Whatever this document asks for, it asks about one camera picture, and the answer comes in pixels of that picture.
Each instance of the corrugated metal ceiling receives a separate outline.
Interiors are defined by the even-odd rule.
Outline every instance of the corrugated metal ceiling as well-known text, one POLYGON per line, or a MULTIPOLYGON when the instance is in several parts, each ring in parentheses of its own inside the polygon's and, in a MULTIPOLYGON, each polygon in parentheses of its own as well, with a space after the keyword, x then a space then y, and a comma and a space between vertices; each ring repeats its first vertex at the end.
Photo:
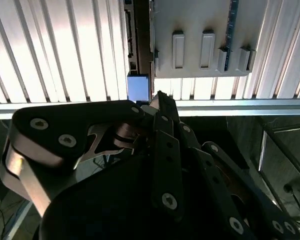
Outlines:
MULTIPOLYGON (((127 99, 121 0, 0 0, 0 104, 127 99)), ((300 98, 300 0, 269 0, 252 73, 154 80, 176 100, 300 98)))
POLYGON ((300 98, 300 0, 268 1, 248 76, 157 78, 159 90, 176 100, 300 98))
POLYGON ((127 99, 127 47, 122 1, 0 0, 0 103, 127 99))

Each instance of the screw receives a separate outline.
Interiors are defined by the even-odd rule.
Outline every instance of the screw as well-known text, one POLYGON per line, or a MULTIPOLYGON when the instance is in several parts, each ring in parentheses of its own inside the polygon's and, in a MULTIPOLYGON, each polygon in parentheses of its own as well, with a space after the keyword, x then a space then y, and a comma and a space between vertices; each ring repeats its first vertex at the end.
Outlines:
POLYGON ((277 222, 277 221, 272 221, 272 225, 276 230, 278 230, 281 234, 284 234, 284 229, 283 227, 277 222))
POLYGON ((244 227, 242 226, 242 224, 239 222, 238 219, 236 219, 235 217, 230 217, 229 218, 229 223, 230 226, 240 235, 244 234, 244 227))
POLYGON ((212 149, 213 151, 215 151, 215 152, 218 152, 218 151, 219 151, 219 149, 218 149, 217 146, 215 146, 215 145, 211 145, 211 149, 212 149))
POLYGON ((77 140, 74 136, 63 134, 59 137, 59 143, 65 147, 73 148, 77 144, 77 140))
POLYGON ((136 107, 134 107, 134 106, 133 106, 133 107, 131 107, 131 110, 132 110, 132 111, 134 111, 135 113, 139 113, 139 109, 138 109, 138 108, 136 108, 136 107))
POLYGON ((290 223, 285 221, 284 225, 285 225, 286 229, 288 229, 292 234, 296 234, 296 230, 291 226, 290 223))
POLYGON ((162 203, 165 205, 168 209, 175 210, 177 208, 177 200, 174 196, 172 196, 170 193, 164 193, 162 195, 162 203))
POLYGON ((190 133, 190 131, 191 131, 190 127, 188 127, 186 125, 183 126, 183 129, 186 130, 188 133, 190 133))
POLYGON ((48 128, 49 124, 41 118, 34 118, 30 121, 30 126, 37 130, 45 130, 48 128))

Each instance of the metal bar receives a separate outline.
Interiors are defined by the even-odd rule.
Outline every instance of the metal bar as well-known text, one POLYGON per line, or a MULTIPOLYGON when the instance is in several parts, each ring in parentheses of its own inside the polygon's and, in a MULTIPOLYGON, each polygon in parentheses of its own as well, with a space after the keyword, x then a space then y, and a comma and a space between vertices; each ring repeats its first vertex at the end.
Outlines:
POLYGON ((287 214, 287 216, 290 216, 290 214, 288 213, 285 205, 283 204, 283 202, 281 201, 280 197, 278 196, 278 194, 276 193, 276 191, 274 190, 274 188, 270 184, 270 182, 269 182, 268 178, 266 177, 266 175, 264 174, 264 172, 263 171, 259 171, 259 175, 262 178, 262 181, 263 181, 265 187, 268 189, 268 191, 270 192, 270 194, 273 196, 275 202, 277 203, 277 206, 279 206, 279 208, 282 210, 282 212, 284 212, 285 214, 287 214))
MULTIPOLYGON (((11 119, 21 108, 78 102, 0 103, 0 119, 11 119)), ((299 115, 300 99, 177 100, 179 116, 280 116, 299 115)))
POLYGON ((290 214, 288 213, 285 205, 283 204, 283 202, 281 201, 280 197, 278 196, 278 194, 276 193, 276 191, 274 190, 274 188, 272 187, 272 185, 270 184, 267 176, 264 174, 264 172, 262 170, 258 170, 258 163, 255 159, 251 160, 252 165, 254 166, 255 170, 257 171, 257 173, 259 174, 260 178, 262 179, 264 186, 266 187, 266 189, 268 190, 268 192, 272 195, 272 199, 276 202, 276 205, 279 206, 279 208, 288 216, 290 216, 290 214))
POLYGON ((259 165, 258 165, 258 172, 261 171, 262 163, 264 161, 265 152, 266 152, 266 142, 267 142, 267 133, 266 133, 266 131, 263 131, 262 141, 261 141, 260 158, 259 158, 259 165))
POLYGON ((284 132, 292 132, 300 130, 300 124, 295 124, 291 126, 283 126, 283 127, 276 127, 272 129, 274 133, 284 133, 284 132))
POLYGON ((300 174, 300 162, 297 158, 290 152, 287 146, 276 136, 274 131, 267 125, 267 123, 261 118, 256 117, 257 122, 261 125, 264 131, 266 131, 267 135, 271 138, 271 140, 276 144, 276 146, 280 149, 280 151, 286 156, 289 162, 294 166, 297 172, 300 174))
POLYGON ((3 240, 13 239, 21 223, 27 216, 31 206, 32 206, 32 202, 30 201, 25 201, 20 205, 19 209, 13 214, 10 220, 6 223, 5 231, 2 234, 3 240))

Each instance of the metal rail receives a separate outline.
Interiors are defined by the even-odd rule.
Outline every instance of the metal rail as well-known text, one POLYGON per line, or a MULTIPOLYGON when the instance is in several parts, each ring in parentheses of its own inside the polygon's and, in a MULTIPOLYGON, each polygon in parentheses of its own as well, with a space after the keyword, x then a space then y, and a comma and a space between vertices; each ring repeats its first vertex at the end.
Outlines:
POLYGON ((288 161, 294 166, 296 171, 300 174, 300 162, 291 153, 291 151, 285 146, 285 144, 276 136, 274 131, 267 125, 267 123, 261 118, 256 117, 257 122, 261 125, 262 129, 271 138, 274 144, 280 149, 280 151, 286 156, 288 161))
MULTIPOLYGON (((300 99, 178 100, 179 116, 280 116, 300 115, 300 99)), ((21 108, 75 104, 79 102, 0 104, 0 119, 11 119, 21 108)))

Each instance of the metal beam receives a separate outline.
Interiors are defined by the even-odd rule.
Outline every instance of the metal beam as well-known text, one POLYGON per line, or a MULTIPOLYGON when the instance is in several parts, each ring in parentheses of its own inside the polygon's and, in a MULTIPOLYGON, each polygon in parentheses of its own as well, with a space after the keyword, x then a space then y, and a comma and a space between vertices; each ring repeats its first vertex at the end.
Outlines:
POLYGON ((267 123, 261 117, 256 117, 256 120, 259 122, 262 129, 267 133, 267 135, 271 138, 274 144, 280 149, 280 151, 286 156, 288 161, 300 174, 300 162, 297 160, 297 158, 292 154, 292 152, 287 148, 287 146, 278 138, 274 131, 267 125, 267 123))
POLYGON ((263 131, 262 141, 261 141, 261 151, 260 151, 260 158, 258 164, 258 172, 262 170, 262 164, 264 162, 265 152, 266 152, 266 143, 267 143, 267 133, 263 131))
POLYGON ((300 130, 300 124, 294 124, 291 126, 283 126, 283 127, 276 127, 272 129, 275 133, 284 133, 284 132, 292 132, 300 130))
POLYGON ((300 115, 300 99, 183 100, 176 106, 184 117, 300 115))
MULTIPOLYGON (((177 100, 181 117, 300 115, 300 99, 177 100)), ((21 108, 75 104, 79 102, 2 103, 0 119, 11 119, 21 108)))

